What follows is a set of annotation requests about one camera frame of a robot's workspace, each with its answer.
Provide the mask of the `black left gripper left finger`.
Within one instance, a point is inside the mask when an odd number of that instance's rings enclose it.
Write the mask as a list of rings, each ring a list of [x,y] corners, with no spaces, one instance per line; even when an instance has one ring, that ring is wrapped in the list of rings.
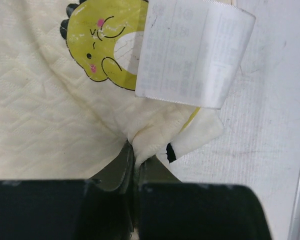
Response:
[[[129,240],[134,152],[88,179],[0,180],[0,240]]]

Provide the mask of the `cream quilted pillow yellow edge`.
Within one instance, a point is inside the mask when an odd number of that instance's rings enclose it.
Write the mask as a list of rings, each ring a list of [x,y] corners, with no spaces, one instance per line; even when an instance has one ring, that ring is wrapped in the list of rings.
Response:
[[[135,172],[223,132],[214,110],[135,95],[146,0],[0,0],[0,179]]]

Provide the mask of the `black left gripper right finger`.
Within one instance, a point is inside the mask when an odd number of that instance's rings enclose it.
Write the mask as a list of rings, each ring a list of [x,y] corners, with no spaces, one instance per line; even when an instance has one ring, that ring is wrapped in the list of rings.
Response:
[[[142,240],[269,240],[263,207],[247,186],[183,183],[156,157],[140,166]]]

